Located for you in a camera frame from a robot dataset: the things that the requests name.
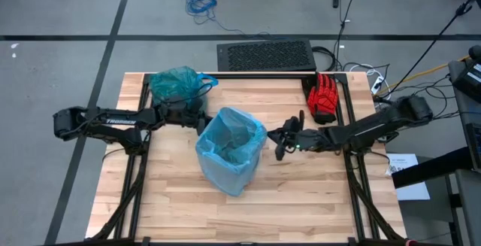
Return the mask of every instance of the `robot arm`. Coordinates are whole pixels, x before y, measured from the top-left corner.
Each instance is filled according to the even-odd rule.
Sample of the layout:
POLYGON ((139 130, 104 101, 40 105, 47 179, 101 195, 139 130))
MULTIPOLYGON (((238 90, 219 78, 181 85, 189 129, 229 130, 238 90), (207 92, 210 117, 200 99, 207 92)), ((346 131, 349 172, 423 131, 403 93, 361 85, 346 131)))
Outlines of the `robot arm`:
POLYGON ((277 160, 282 160, 285 152, 292 152, 287 148, 316 152, 340 149, 360 151, 371 147, 376 139, 395 132, 396 129, 423 126, 432 118, 432 110, 424 98, 407 96, 399 98, 381 112, 347 126, 303 130, 304 113, 301 111, 299 119, 291 117, 282 128, 268 132, 268 137, 277 143, 277 160))
POLYGON ((108 144, 119 142, 127 154, 141 154, 144 152, 141 130, 157 130, 169 123, 195 128, 200 135, 212 119, 200 111, 202 104, 201 99, 194 99, 191 104, 185 102, 160 104, 139 111, 66 108, 53 115, 53 132, 57 138, 64 141, 83 135, 101 139, 108 144), (116 129, 108 125, 133 127, 116 129))

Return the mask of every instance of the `white label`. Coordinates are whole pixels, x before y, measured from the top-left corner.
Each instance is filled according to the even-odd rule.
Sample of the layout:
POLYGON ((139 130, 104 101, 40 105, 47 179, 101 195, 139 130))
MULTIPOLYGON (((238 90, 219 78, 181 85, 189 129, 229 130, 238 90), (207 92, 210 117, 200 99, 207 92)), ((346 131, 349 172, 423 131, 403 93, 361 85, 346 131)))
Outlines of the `white label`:
POLYGON ((468 72, 467 75, 470 76, 470 77, 472 77, 473 79, 477 80, 479 83, 481 83, 481 79, 478 78, 478 77, 476 77, 473 73, 468 72))
POLYGON ((107 119, 107 123, 113 123, 113 124, 135 125, 135 122, 136 121, 132 121, 132 120, 107 119))

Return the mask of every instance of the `teal plastic bag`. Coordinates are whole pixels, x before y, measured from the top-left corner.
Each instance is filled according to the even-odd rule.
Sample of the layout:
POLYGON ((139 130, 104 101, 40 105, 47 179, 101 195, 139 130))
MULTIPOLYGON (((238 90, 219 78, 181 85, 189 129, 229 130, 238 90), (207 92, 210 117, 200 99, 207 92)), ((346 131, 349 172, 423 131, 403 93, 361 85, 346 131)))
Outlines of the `teal plastic bag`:
POLYGON ((195 144, 205 177, 224 193, 239 196, 253 179, 267 131, 252 115, 222 108, 195 144))
POLYGON ((152 91, 154 104, 186 101, 190 104, 193 98, 202 97, 204 105, 201 110, 207 108, 205 93, 212 87, 219 84, 219 81, 207 74, 197 74, 190 67, 183 66, 173 68, 164 72, 150 75, 150 90, 152 91))

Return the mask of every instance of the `red glove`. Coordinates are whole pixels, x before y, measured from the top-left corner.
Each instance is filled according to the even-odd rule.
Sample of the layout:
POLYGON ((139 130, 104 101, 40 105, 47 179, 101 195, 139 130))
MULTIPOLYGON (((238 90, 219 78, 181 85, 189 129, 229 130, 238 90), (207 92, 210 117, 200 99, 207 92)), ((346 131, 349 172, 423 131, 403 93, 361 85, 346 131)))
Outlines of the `red glove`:
POLYGON ((316 123, 332 123, 336 120, 336 83, 326 74, 316 73, 316 76, 316 86, 310 89, 307 106, 316 123))

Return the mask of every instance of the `wooden table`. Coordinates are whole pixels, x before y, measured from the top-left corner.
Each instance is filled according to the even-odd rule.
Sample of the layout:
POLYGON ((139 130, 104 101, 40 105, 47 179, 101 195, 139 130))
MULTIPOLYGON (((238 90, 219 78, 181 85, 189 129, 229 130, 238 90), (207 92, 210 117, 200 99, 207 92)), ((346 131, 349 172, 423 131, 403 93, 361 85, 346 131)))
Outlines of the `wooden table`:
MULTIPOLYGON (((347 77, 356 119, 373 114, 365 73, 347 73, 347 77)), ((144 73, 126 73, 117 108, 137 110, 143 79, 144 73)), ((348 123, 341 90, 339 93, 348 123)), ((251 113, 267 130, 282 126, 299 110, 307 114, 304 128, 319 126, 309 115, 300 80, 222 79, 208 93, 209 115, 224 106, 251 113)), ((254 180, 240 197, 230 197, 204 178, 195 152, 197 138, 194 129, 172 125, 153 132, 137 241, 144 236, 152 241, 214 242, 345 242, 347 237, 356 237, 343 156, 295 152, 278 162, 276 145, 268 139, 254 180)), ((119 144, 109 145, 107 152, 118 148, 119 144)), ((385 153, 380 144, 373 150, 385 153)), ((119 151, 105 159, 87 237, 96 234, 118 206, 127 158, 119 151)), ((405 236, 395 188, 385 175, 386 159, 368 154, 365 164, 375 206, 396 232, 405 236)), ((366 236, 371 237, 367 212, 359 202, 366 236)), ((130 214, 127 211, 124 236, 130 214)))

